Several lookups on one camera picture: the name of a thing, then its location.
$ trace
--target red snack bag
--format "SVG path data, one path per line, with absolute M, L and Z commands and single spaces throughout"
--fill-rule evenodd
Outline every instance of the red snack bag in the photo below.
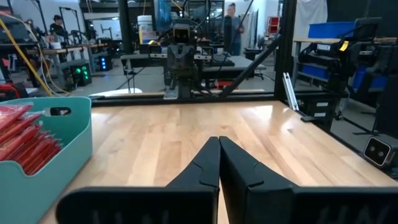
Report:
M 20 119 L 16 122 L 15 125 L 10 125 L 8 128 L 0 131 L 0 145 L 6 142 L 8 139 L 12 138 L 16 134 L 22 132 L 31 125 L 37 118 L 40 117 L 41 114 L 33 114 L 28 116 L 26 119 Z
M 32 105 L 25 106 L 11 106 L 11 105 L 0 105 L 0 132 L 12 124 L 26 111 L 30 110 Z
M 10 156 L 10 160 L 16 161 L 21 164 L 21 159 L 25 157 L 31 150 L 35 149 L 46 135 L 39 133 L 35 138 L 32 138 L 25 143 L 20 149 Z
M 40 164 L 49 154 L 51 154 L 57 143 L 58 141 L 52 139 L 50 144 L 48 144 L 43 150 L 31 156 L 28 161 L 28 164 L 23 167 L 24 170 L 26 171 L 31 170 L 32 168 Z
M 43 166 L 45 166 L 48 162 L 50 162 L 50 160 L 55 155 L 57 155 L 58 152 L 60 152 L 60 148 L 56 146 L 52 151 L 50 151 L 50 154 L 46 158 L 44 158 L 40 163 L 31 168 L 31 170 L 27 172 L 27 175 L 34 175 L 35 173 L 37 173 L 39 170 L 41 170 L 41 168 L 43 168 Z
M 2 144 L 0 146 L 0 161 L 8 159 L 13 152 L 32 139 L 39 130 L 39 125 L 29 126 L 25 131 Z
M 27 166 L 40 155 L 41 152 L 46 150 L 47 146 L 51 144 L 52 138 L 46 136 L 41 142 L 37 145 L 37 147 L 33 150 L 30 150 L 24 157 L 21 158 L 19 164 L 22 166 L 23 170 L 26 172 Z

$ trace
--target blue bin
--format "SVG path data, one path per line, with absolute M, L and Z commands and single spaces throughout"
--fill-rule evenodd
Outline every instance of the blue bin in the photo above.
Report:
M 91 100 L 85 97 L 26 98 L 5 104 L 33 103 L 30 111 L 70 108 L 70 115 L 39 121 L 63 149 L 35 175 L 14 161 L 0 162 L 0 223 L 37 223 L 93 153 Z
M 365 76 L 366 67 L 359 66 L 353 80 L 353 88 L 357 90 L 362 83 L 362 79 Z M 377 77 L 372 81 L 371 88 L 372 89 L 383 89 L 387 84 L 387 77 L 381 76 Z
M 327 73 L 327 70 L 324 68 L 312 66 L 312 65 L 303 65 L 302 69 L 303 73 L 306 73 L 307 75 L 311 75 L 313 77 L 318 77 L 322 79 L 329 79 L 329 75 Z
M 340 38 L 341 34 L 345 34 L 354 29 L 355 22 L 324 22 L 319 24 L 310 24 L 308 38 Z

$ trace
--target teal plastic bin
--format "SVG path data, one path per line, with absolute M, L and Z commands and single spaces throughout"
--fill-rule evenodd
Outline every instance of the teal plastic bin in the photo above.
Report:
M 91 100 L 85 97 L 27 98 L 3 104 L 33 103 L 30 111 L 69 108 L 65 116 L 42 115 L 43 130 L 50 131 L 63 149 L 35 175 L 25 175 L 14 161 L 0 162 L 0 223 L 35 224 L 84 166 L 93 153 Z

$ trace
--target bin handle cutout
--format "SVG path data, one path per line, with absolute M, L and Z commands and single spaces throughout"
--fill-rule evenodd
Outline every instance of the bin handle cutout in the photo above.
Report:
M 67 107 L 53 107 L 44 109 L 45 116 L 69 116 L 72 110 Z

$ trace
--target person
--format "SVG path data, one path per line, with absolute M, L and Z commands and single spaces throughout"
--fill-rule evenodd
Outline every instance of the person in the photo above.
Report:
M 60 37 L 64 37 L 66 32 L 63 29 L 62 25 L 63 25 L 62 17 L 60 17 L 59 15 L 55 15 L 54 23 L 51 24 L 50 26 L 50 33 L 57 34 Z
M 231 40 L 233 42 L 231 48 L 231 55 L 239 55 L 241 53 L 241 34 L 244 33 L 244 26 L 243 25 L 239 26 L 241 24 L 241 20 L 240 18 L 235 16 L 235 11 L 236 11 L 235 3 L 230 4 L 228 6 L 227 13 L 231 17 L 231 22 L 232 22 Z

